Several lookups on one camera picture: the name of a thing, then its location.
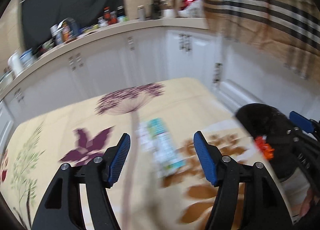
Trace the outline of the chrome sink faucet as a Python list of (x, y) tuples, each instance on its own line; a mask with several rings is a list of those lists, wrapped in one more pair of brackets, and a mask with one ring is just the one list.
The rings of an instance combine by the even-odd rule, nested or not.
[(58, 24), (57, 31), (61, 34), (63, 43), (75, 40), (80, 35), (80, 28), (78, 24), (70, 17), (64, 19)]

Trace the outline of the clear plastic container stack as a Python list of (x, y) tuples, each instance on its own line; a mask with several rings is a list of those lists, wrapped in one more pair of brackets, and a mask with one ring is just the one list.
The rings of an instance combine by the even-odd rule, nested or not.
[(22, 63), (24, 68), (28, 68), (29, 66), (34, 64), (34, 62), (36, 61), (36, 58), (33, 55), (32, 49), (29, 49), (29, 50), (25, 51), (20, 56), (20, 61), (21, 61), (21, 63)]

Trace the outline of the plaid beige curtain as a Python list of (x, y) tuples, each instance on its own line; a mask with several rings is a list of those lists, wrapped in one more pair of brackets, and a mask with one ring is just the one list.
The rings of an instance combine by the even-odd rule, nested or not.
[(313, 0), (204, 0), (203, 8), (211, 32), (319, 81), (319, 9)]

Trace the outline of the orange soap bottle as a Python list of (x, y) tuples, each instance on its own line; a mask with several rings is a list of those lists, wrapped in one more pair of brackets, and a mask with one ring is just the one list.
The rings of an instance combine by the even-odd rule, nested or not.
[(72, 33), (71, 33), (71, 28), (69, 26), (69, 24), (64, 21), (62, 23), (62, 39), (64, 42), (67, 42), (72, 36)]

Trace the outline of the white electric kettle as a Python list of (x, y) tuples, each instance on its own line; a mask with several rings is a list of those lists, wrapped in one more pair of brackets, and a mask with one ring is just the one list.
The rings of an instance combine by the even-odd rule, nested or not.
[(15, 51), (8, 59), (8, 66), (14, 72), (14, 75), (17, 77), (20, 73), (23, 72), (24, 66), (20, 60), (20, 55)]

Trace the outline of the white teal tube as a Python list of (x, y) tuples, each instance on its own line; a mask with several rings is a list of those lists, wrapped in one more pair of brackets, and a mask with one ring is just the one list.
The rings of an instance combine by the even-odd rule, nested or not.
[(142, 149), (151, 153), (158, 177), (174, 175), (186, 165), (161, 118), (141, 122), (136, 133)]

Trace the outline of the white spray bottle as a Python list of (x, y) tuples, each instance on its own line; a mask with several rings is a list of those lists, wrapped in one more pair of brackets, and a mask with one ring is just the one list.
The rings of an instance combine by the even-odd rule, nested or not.
[(52, 35), (52, 39), (55, 45), (60, 45), (62, 44), (62, 28), (58, 28), (57, 24), (54, 24), (51, 28), (50, 28), (50, 32)]

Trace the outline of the floral beige tablecloth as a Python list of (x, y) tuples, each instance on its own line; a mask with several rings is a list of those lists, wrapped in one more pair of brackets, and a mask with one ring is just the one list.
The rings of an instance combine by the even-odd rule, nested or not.
[(29, 119), (1, 163), (1, 229), (290, 229), (254, 137), (199, 81)]

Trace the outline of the orange plastic bag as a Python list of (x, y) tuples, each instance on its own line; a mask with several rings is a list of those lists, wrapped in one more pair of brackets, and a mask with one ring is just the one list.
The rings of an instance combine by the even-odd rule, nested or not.
[(255, 145), (258, 147), (260, 152), (263, 154), (264, 158), (268, 161), (274, 158), (274, 149), (267, 143), (267, 136), (257, 136), (254, 139)]

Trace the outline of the white kitchen cabinets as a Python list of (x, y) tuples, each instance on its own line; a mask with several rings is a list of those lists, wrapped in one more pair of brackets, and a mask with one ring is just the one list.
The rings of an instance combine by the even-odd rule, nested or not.
[(204, 30), (157, 27), (108, 36), (25, 69), (1, 93), (1, 144), (22, 122), (120, 89), (192, 77), (210, 88), (214, 38)]

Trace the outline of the black trash bin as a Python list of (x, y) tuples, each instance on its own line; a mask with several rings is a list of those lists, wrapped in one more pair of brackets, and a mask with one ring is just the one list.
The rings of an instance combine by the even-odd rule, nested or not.
[(287, 117), (274, 107), (260, 103), (252, 103), (241, 107), (235, 114), (236, 119), (255, 139), (257, 136), (267, 136), (267, 143), (274, 149), (274, 158), (269, 162), (278, 180), (289, 171), (290, 129), (285, 123)]

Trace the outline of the steel thermos bottle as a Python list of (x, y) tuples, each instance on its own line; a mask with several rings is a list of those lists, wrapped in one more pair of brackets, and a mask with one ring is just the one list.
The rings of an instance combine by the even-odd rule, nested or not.
[(137, 7), (137, 16), (139, 21), (145, 21), (146, 20), (146, 11), (144, 5), (139, 5)]

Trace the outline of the dark sauce bottle red cap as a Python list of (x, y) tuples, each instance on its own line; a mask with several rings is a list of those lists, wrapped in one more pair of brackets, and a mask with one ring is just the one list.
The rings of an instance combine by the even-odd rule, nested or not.
[(110, 25), (111, 24), (111, 14), (110, 14), (110, 8), (107, 6), (104, 8), (104, 20), (105, 22)]

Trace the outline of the red white rice cooker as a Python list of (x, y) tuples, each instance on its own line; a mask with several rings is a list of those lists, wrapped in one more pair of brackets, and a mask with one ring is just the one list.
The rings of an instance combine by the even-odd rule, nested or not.
[(178, 16), (181, 18), (204, 18), (204, 0), (181, 0)]

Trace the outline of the black coffee machine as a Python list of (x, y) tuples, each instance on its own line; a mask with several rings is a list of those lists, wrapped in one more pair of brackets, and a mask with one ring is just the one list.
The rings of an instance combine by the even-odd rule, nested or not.
[(150, 18), (151, 19), (161, 18), (161, 0), (152, 0)]

